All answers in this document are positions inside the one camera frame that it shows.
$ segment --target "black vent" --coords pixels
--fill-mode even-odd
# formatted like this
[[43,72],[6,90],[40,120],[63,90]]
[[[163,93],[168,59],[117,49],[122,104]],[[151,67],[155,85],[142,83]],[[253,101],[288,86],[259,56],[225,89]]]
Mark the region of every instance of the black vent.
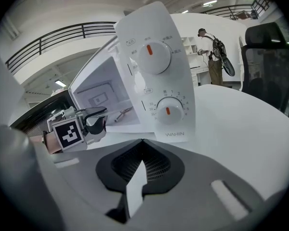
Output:
[[171,167],[170,160],[166,156],[143,144],[137,145],[114,158],[111,167],[120,177],[129,182],[142,160],[148,181],[162,177]]

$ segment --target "black office chair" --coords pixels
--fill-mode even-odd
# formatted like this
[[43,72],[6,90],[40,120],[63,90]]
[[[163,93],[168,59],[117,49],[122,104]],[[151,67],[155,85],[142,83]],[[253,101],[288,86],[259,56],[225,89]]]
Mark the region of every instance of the black office chair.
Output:
[[289,100],[289,45],[276,23],[253,26],[245,33],[242,47],[242,91],[281,112]]

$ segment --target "white control panel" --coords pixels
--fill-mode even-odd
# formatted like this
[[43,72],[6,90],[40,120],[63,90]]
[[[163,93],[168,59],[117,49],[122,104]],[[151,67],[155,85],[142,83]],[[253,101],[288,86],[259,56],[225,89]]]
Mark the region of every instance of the white control panel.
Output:
[[179,32],[161,2],[146,5],[116,25],[127,66],[124,76],[140,120],[157,140],[182,142],[195,136],[195,98],[187,56]]

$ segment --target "balcony railing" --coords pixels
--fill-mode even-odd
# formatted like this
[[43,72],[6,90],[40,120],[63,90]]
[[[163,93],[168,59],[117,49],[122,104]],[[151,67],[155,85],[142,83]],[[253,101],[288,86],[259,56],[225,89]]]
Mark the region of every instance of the balcony railing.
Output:
[[31,43],[27,44],[16,52],[6,65],[12,74],[15,74],[28,62],[32,61],[46,51],[59,45],[95,36],[115,35],[115,22],[87,22],[71,26],[62,27],[53,32],[47,33]]
[[224,6],[212,10],[207,10],[202,13],[226,17],[231,20],[239,20],[247,18],[258,19],[258,14],[251,4]]
[[202,12],[204,14],[212,14],[226,17],[231,20],[240,19],[258,19],[269,7],[270,0],[254,0],[252,4],[239,4],[232,6],[224,6]]

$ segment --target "white table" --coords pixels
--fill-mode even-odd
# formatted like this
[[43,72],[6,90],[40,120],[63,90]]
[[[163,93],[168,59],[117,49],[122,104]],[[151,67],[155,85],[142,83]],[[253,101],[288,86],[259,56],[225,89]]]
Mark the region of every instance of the white table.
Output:
[[[206,155],[253,186],[267,199],[289,183],[289,118],[267,103],[230,88],[194,88],[196,134],[172,143]],[[154,133],[107,133],[88,149],[133,139],[156,140]]]

